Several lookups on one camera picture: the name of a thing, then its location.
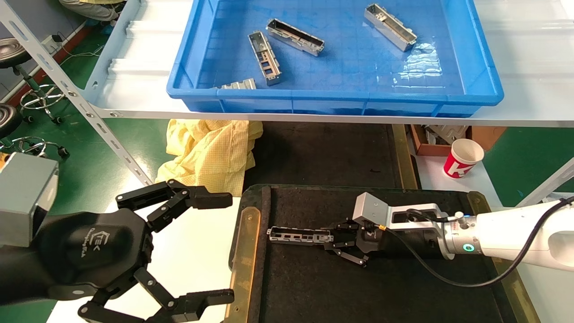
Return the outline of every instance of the green indicator light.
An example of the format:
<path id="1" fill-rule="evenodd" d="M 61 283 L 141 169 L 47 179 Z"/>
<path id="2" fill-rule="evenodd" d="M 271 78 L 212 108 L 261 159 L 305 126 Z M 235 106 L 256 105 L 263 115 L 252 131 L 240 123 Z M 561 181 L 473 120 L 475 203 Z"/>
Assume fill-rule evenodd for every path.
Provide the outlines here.
<path id="1" fill-rule="evenodd" d="M 474 246 L 467 243 L 467 244 L 465 244 L 465 245 L 463 246 L 463 249 L 464 249 L 465 251 L 468 251 L 468 252 L 473 252 L 473 251 L 474 251 Z"/>

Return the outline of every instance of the black cable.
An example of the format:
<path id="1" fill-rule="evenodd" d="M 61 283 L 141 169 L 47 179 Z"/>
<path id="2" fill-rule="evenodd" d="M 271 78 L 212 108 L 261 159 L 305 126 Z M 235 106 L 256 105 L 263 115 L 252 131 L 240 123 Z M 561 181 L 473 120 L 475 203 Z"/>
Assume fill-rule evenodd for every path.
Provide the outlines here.
<path id="1" fill-rule="evenodd" d="M 530 249 L 530 246 L 532 245 L 534 238 L 536 238 L 536 234 L 538 234 L 538 231 L 540 231 L 540 228 L 542 228 L 542 225 L 544 224 L 546 219 L 548 219 L 552 214 L 554 214 L 554 212 L 560 210 L 563 206 L 572 204 L 572 202 L 574 202 L 574 197 L 567 198 L 567 199 L 560 199 L 560 202 L 558 204 L 553 205 L 550 209 L 548 209 L 546 212 L 544 212 L 544 214 L 540 217 L 538 222 L 536 222 L 534 228 L 532 229 L 532 231 L 530 232 L 530 235 L 528 236 L 528 239 L 526 239 L 526 243 L 524 243 L 524 247 L 522 247 L 522 250 L 520 250 L 520 252 L 518 253 L 518 256 L 516 257 L 516 259 L 514 259 L 514 261 L 510 265 L 510 267 L 508 267 L 507 270 L 505 270 L 502 274 L 498 275 L 496 278 L 492 278 L 491 280 L 488 280 L 488 281 L 483 282 L 483 283 L 477 283 L 477 284 L 458 283 L 458 282 L 452 281 L 450 279 L 447 279 L 447 278 L 441 276 L 436 271 L 434 271 L 421 258 L 421 256 L 419 256 L 417 254 L 417 252 L 413 249 L 413 247 L 411 247 L 401 237 L 400 234 L 398 234 L 397 232 L 395 232 L 389 228 L 385 228 L 385 231 L 389 232 L 390 234 L 395 236 L 397 239 L 399 239 L 399 241 L 402 242 L 407 247 L 407 249 L 413 254 L 413 256 L 418 260 L 418 262 L 420 262 L 422 264 L 422 266 L 426 268 L 426 270 L 428 270 L 433 276 L 442 280 L 443 282 L 445 282 L 447 284 L 451 284 L 453 286 L 457 286 L 457 287 L 486 287 L 486 286 L 490 286 L 492 284 L 496 284 L 496 283 L 500 282 L 502 279 L 506 278 L 513 270 L 515 270 L 516 267 L 518 266 L 518 264 L 522 261 L 522 259 L 524 258 L 524 256 L 528 252 L 528 249 Z"/>
<path id="2" fill-rule="evenodd" d="M 432 222 L 439 222 L 439 223 L 445 223 L 448 222 L 447 218 L 433 218 L 431 216 L 429 216 L 428 214 L 417 210 L 417 209 L 408 209 L 407 211 L 405 211 L 407 215 L 411 215 L 411 216 L 415 216 L 417 218 L 421 218 L 424 220 L 429 220 Z"/>

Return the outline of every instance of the blue plastic tray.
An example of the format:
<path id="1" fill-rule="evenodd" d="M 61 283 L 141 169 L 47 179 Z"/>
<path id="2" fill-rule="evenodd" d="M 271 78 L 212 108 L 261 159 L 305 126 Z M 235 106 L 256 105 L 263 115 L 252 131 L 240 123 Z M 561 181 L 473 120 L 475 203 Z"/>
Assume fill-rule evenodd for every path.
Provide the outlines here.
<path id="1" fill-rule="evenodd" d="M 401 52 L 365 19 L 373 0 L 195 0 L 167 92 L 191 111 L 469 117 L 504 94 L 472 0 L 380 0 L 412 28 Z M 267 86 L 247 35 L 277 18 L 325 41 L 314 57 L 268 37 Z M 257 90 L 212 89 L 254 78 Z"/>

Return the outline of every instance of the paper cup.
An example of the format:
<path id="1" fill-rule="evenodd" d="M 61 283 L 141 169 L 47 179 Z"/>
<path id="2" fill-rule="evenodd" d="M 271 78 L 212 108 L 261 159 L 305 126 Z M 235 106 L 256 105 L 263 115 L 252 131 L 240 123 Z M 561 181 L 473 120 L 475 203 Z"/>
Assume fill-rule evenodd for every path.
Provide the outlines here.
<path id="1" fill-rule="evenodd" d="M 484 149 L 470 139 L 458 139 L 452 143 L 451 153 L 444 163 L 444 173 L 450 178 L 462 178 L 484 158 Z"/>

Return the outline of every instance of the black mat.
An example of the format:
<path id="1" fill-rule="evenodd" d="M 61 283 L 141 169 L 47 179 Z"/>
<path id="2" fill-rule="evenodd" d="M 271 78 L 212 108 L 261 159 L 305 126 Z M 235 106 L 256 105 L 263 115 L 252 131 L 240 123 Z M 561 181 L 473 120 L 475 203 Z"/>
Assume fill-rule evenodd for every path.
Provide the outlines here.
<path id="1" fill-rule="evenodd" d="M 255 141 L 254 184 L 401 187 L 390 125 L 264 122 Z"/>
<path id="2" fill-rule="evenodd" d="M 365 191 L 392 206 L 433 202 L 449 214 L 472 213 L 466 193 L 461 192 L 272 186 L 269 222 L 262 223 L 327 226 L 350 216 L 355 198 Z M 261 196 L 262 187 L 253 187 L 244 193 L 240 209 L 261 209 Z M 261 293 L 261 302 L 250 307 L 260 306 L 260 315 L 259 320 L 250 317 L 250 323 L 516 322 L 499 284 L 481 289 L 453 287 L 431 276 L 414 259 L 371 258 L 367 268 L 361 268 L 319 247 L 271 244 L 264 238 L 259 246 L 266 248 L 265 266 L 254 273 L 253 289 Z M 459 282 L 482 282 L 495 275 L 492 261 L 481 256 L 428 262 Z"/>

